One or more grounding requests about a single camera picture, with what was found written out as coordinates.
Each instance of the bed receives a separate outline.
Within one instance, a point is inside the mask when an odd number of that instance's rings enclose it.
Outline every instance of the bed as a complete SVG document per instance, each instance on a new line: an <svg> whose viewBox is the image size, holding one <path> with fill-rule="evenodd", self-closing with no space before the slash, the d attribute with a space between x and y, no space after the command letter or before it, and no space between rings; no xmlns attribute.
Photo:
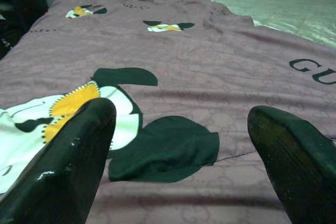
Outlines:
<svg viewBox="0 0 336 224"><path fill-rule="evenodd" d="M290 223L247 116L276 107L335 139L333 41L214 1L54 0L0 62L1 192L108 98L116 127L86 223Z"/></svg>

